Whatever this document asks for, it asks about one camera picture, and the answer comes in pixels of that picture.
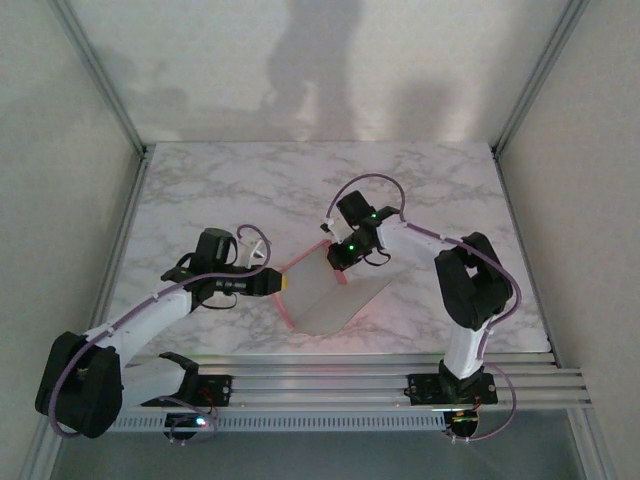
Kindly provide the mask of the pink and white paper box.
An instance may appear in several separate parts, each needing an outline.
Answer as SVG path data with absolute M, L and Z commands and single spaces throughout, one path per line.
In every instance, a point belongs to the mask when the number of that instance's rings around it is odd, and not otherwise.
M 330 245 L 323 240 L 280 270 L 287 286 L 274 295 L 274 302 L 282 320 L 296 333 L 339 332 L 391 282 L 389 277 L 347 279 L 329 264 Z

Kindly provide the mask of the aluminium side rail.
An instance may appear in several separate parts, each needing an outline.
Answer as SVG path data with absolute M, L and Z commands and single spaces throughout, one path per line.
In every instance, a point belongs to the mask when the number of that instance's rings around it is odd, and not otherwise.
M 495 164 L 495 169 L 496 169 L 496 173 L 498 176 L 498 179 L 500 181 L 504 196 L 505 196 L 505 200 L 507 203 L 507 207 L 510 213 L 510 217 L 512 219 L 513 222 L 513 226 L 514 226 L 514 230 L 515 230 L 515 235 L 516 235 L 516 239 L 518 241 L 518 245 L 519 245 L 519 250 L 523 259 L 523 263 L 525 266 L 525 270 L 526 270 L 526 275 L 527 275 L 527 279 L 529 281 L 530 284 L 530 288 L 532 291 L 532 296 L 533 299 L 535 300 L 535 304 L 536 307 L 539 311 L 540 314 L 540 318 L 541 318 L 541 322 L 542 325 L 544 327 L 544 331 L 545 331 L 545 336 L 547 339 L 547 343 L 549 344 L 549 352 L 552 354 L 555 364 L 559 367 L 562 367 L 562 360 L 560 359 L 560 357 L 558 356 L 558 352 L 556 350 L 556 346 L 554 344 L 553 338 L 552 338 L 552 331 L 550 329 L 549 323 L 547 321 L 546 318 L 546 312 L 544 310 L 544 307 L 541 303 L 541 299 L 540 299 L 540 291 L 538 289 L 538 285 L 536 282 L 536 278 L 534 275 L 534 271 L 532 269 L 532 264 L 530 261 L 530 257 L 528 255 L 527 249 L 526 249 L 526 244 L 525 244 L 525 240 L 523 237 L 523 231 L 517 216 L 517 212 L 513 203 L 513 198 L 511 195 L 511 192 L 509 190 L 509 187 L 507 185 L 506 182 L 506 177 L 505 174 L 503 172 L 503 168 L 501 166 L 500 163 L 500 159 L 499 156 L 496 154 L 496 152 L 494 151 L 494 149 L 491 149 L 491 154 L 492 154 L 492 158 L 494 160 L 494 164 Z
M 130 233 L 135 222 L 140 198 L 155 150 L 156 144 L 146 145 L 144 152 L 136 157 L 135 175 L 128 191 L 114 243 L 106 263 L 106 270 L 98 291 L 98 297 L 87 326 L 88 330 L 101 326 L 109 318 L 123 258 L 126 254 Z

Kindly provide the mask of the aluminium frame cross rails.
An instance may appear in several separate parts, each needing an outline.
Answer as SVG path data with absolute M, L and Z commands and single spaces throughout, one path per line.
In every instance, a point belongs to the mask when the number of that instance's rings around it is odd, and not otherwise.
M 136 358 L 130 366 L 146 364 L 158 356 Z M 398 407 L 455 411 L 473 407 L 411 405 L 404 394 L 407 376 L 438 374 L 439 364 L 432 355 L 248 355 L 188 359 L 199 365 L 200 375 L 233 377 L 230 403 L 219 409 L 322 411 Z M 591 403 L 582 373 L 557 366 L 548 354 L 493 355 L 485 364 L 484 373 L 494 377 L 498 403 L 479 407 L 576 408 Z M 128 409 L 161 405 L 164 404 L 149 401 Z

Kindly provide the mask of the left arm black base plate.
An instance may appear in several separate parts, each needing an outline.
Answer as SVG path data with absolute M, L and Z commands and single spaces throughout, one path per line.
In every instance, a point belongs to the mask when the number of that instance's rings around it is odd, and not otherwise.
M 200 375 L 194 401 L 198 407 L 227 407 L 233 392 L 231 375 Z

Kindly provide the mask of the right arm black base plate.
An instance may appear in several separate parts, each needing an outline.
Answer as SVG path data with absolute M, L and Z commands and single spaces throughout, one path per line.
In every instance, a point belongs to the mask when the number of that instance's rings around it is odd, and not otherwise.
M 416 405 L 495 405 L 498 395 L 494 377 L 482 373 L 471 380 L 447 379 L 439 374 L 411 374 L 404 394 Z

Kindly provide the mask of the aluminium frame post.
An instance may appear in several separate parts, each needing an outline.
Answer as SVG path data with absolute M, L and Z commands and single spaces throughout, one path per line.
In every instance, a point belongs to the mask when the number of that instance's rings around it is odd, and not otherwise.
M 591 0 L 566 0 L 544 47 L 520 90 L 498 135 L 490 144 L 496 162 L 507 150 L 539 95 L 544 83 L 571 38 Z
M 148 148 L 126 111 L 125 105 L 112 82 L 96 47 L 82 26 L 70 0 L 45 0 L 66 37 L 76 51 L 98 94 L 114 116 L 136 157 L 144 159 Z

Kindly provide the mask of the aluminium frame leg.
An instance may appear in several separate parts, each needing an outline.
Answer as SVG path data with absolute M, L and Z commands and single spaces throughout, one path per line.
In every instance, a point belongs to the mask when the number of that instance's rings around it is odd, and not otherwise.
M 63 439 L 42 416 L 37 424 L 18 480 L 50 480 Z
M 594 410 L 570 409 L 567 416 L 585 480 L 618 480 Z

